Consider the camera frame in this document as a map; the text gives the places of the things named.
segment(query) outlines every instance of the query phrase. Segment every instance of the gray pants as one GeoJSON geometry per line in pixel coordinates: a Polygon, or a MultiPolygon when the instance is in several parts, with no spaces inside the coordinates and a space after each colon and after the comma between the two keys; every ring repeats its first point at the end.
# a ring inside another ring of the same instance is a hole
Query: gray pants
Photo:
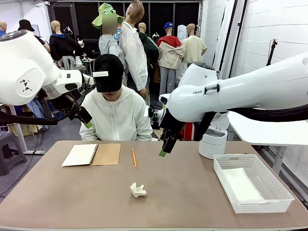
{"type": "Polygon", "coordinates": [[[159,94],[171,93],[175,84],[175,69],[160,66],[160,90],[159,94]]]}

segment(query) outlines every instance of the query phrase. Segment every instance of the pencil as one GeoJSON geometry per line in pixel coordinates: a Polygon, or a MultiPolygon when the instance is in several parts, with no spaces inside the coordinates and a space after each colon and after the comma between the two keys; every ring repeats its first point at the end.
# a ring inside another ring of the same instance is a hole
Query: pencil
{"type": "Polygon", "coordinates": [[[135,168],[137,168],[136,157],[135,157],[135,152],[133,148],[131,149],[131,153],[133,154],[135,168]]]}

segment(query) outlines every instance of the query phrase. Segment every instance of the black jacket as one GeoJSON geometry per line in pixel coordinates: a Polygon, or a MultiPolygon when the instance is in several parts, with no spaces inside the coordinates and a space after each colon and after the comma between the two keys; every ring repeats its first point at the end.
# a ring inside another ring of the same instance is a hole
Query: black jacket
{"type": "Polygon", "coordinates": [[[154,65],[159,56],[159,48],[147,34],[139,32],[139,38],[143,44],[143,48],[147,59],[151,65],[154,65]]]}
{"type": "Polygon", "coordinates": [[[53,60],[58,61],[62,56],[73,56],[73,51],[79,52],[81,46],[71,37],[64,35],[64,37],[57,37],[51,35],[49,38],[50,55],[53,60]]]}
{"type": "Polygon", "coordinates": [[[87,55],[87,58],[93,58],[93,52],[92,52],[92,49],[91,47],[89,47],[87,44],[85,44],[83,46],[83,48],[81,48],[80,50],[76,51],[75,52],[75,55],[76,56],[80,56],[80,58],[82,59],[83,58],[83,54],[86,54],[87,55]]]}

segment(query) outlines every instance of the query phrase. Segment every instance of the black cap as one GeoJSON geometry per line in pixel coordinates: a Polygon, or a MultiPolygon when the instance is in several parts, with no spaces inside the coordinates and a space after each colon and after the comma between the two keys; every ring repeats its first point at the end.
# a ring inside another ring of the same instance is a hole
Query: black cap
{"type": "Polygon", "coordinates": [[[95,77],[98,92],[113,92],[121,89],[124,67],[114,54],[98,56],[94,61],[94,71],[108,71],[108,76],[95,77]]]}
{"type": "Polygon", "coordinates": [[[22,19],[19,21],[18,30],[29,30],[32,32],[35,31],[35,29],[33,29],[33,27],[31,26],[31,23],[26,19],[22,19]]]}

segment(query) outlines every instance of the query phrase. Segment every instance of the robotic arm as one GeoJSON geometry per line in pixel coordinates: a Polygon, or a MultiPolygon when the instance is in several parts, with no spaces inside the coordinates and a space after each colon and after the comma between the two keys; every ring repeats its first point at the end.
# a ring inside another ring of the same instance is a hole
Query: robotic arm
{"type": "MultiPolygon", "coordinates": [[[[81,94],[82,74],[78,70],[60,70],[37,39],[25,31],[14,31],[0,38],[0,103],[23,105],[40,89],[58,110],[69,109],[66,117],[79,118],[87,124],[89,113],[77,100],[81,94]]],[[[24,118],[1,112],[1,123],[55,125],[56,119],[24,118]]]]}
{"type": "Polygon", "coordinates": [[[192,64],[179,87],[159,100],[166,106],[160,120],[164,128],[163,152],[170,153],[175,134],[186,122],[201,122],[195,140],[201,140],[216,113],[235,111],[259,121],[308,119],[308,53],[259,70],[217,79],[205,64],[192,64]]]}

